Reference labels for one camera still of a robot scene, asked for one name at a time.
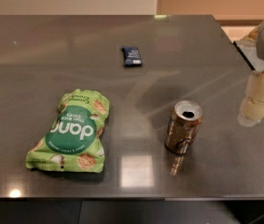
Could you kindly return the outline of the green rice chip bag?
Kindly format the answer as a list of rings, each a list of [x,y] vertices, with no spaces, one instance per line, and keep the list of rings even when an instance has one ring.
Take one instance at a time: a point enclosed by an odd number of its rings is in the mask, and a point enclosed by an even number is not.
[[[58,103],[59,115],[50,130],[28,151],[26,167],[49,172],[102,172],[100,136],[109,108],[109,100],[98,91],[66,93]]]

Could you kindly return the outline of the dark blue rxbar wrapper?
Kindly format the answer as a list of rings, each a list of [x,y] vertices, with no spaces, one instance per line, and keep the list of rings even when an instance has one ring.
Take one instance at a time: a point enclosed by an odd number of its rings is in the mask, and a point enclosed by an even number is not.
[[[123,52],[124,65],[126,67],[142,65],[142,59],[140,56],[139,49],[137,47],[123,46],[121,50]]]

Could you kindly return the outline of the brown soda can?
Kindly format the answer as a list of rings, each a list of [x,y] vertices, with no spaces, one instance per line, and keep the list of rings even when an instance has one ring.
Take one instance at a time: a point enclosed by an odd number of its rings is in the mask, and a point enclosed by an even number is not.
[[[201,107],[195,102],[182,100],[176,103],[169,119],[165,146],[175,154],[185,154],[196,137],[201,119]]]

